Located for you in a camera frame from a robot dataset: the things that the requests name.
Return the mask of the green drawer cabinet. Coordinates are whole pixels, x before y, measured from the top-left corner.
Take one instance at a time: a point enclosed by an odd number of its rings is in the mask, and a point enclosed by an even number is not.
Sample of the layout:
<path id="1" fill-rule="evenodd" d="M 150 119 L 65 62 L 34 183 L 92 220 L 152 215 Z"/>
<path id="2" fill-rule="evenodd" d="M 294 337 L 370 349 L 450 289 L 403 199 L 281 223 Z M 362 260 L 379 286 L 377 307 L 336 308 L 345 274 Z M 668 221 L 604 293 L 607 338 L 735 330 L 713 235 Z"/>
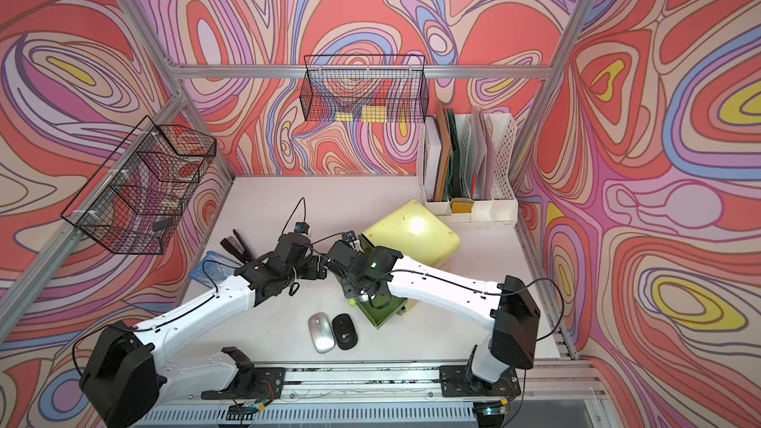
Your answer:
<path id="1" fill-rule="evenodd" d="M 408 201 L 364 230 L 359 239 L 366 253 L 384 246 L 436 269 L 443 267 L 462 245 L 460 237 L 417 200 Z M 415 305 L 408 299 L 406 312 Z"/>

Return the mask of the silver computer mouse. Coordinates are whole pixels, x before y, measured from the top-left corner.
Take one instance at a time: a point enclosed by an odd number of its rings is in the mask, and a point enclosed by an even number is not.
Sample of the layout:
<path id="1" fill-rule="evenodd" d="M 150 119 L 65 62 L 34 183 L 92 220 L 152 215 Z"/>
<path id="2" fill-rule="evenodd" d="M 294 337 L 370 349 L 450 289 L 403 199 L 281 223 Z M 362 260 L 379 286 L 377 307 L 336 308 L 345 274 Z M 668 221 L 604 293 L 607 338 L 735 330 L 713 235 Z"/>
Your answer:
<path id="1" fill-rule="evenodd" d="M 318 354 L 326 354 L 335 348 L 331 321 L 326 313 L 313 314 L 309 317 L 307 325 L 312 344 Z"/>

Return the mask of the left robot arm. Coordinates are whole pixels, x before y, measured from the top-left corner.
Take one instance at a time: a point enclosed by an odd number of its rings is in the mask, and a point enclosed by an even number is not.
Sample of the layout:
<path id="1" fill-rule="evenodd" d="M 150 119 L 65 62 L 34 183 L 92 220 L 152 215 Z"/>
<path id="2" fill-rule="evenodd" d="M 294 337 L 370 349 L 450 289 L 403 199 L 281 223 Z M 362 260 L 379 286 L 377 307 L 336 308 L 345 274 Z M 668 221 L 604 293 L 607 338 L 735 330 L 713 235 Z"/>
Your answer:
<path id="1" fill-rule="evenodd" d="M 212 356 L 176 362 L 174 355 L 228 319 L 283 291 L 295 295 L 302 281 L 325 279 L 324 258 L 309 237 L 287 233 L 259 259 L 190 302 L 134 325 L 105 326 L 79 387 L 108 427 L 130 427 L 156 405 L 198 392 L 218 392 L 233 402 L 256 397 L 254 363 L 229 346 Z"/>

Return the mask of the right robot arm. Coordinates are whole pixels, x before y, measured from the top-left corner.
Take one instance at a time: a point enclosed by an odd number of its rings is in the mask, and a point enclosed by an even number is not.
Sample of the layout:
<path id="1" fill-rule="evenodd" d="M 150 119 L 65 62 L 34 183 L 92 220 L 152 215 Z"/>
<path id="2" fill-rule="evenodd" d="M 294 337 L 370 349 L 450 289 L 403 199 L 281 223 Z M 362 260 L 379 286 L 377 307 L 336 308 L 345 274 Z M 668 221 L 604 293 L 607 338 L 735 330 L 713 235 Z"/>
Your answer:
<path id="1" fill-rule="evenodd" d="M 467 279 L 429 267 L 383 246 L 357 251 L 339 241 L 318 267 L 338 277 L 348 298 L 376 296 L 412 299 L 471 319 L 488 331 L 469 356 L 464 382 L 468 392 L 493 388 L 512 370 L 534 367 L 541 310 L 528 285 L 508 275 L 498 281 Z"/>

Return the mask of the black computer mouse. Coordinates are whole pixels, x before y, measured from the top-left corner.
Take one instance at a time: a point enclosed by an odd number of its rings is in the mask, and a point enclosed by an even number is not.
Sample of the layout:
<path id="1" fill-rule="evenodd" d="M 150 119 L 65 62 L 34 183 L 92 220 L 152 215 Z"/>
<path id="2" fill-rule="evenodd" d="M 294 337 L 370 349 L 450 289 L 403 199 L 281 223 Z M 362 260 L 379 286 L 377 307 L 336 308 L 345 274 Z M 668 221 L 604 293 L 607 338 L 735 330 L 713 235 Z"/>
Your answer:
<path id="1" fill-rule="evenodd" d="M 348 351 L 357 345 L 358 333 L 348 313 L 337 315 L 331 325 L 336 344 L 341 350 Z"/>

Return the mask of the green drawer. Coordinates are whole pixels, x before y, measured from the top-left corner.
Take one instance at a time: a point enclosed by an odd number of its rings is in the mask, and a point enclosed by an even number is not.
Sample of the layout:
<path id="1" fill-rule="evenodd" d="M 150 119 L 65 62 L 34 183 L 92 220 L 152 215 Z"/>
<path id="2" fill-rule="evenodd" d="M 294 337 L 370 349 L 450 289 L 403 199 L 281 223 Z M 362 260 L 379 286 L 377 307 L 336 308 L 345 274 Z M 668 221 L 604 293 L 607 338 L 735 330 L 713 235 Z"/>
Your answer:
<path id="1" fill-rule="evenodd" d="M 369 297 L 361 294 L 354 298 L 355 306 L 365 315 L 376 329 L 381 329 L 392 317 L 404 315 L 408 300 L 387 293 L 378 292 Z"/>

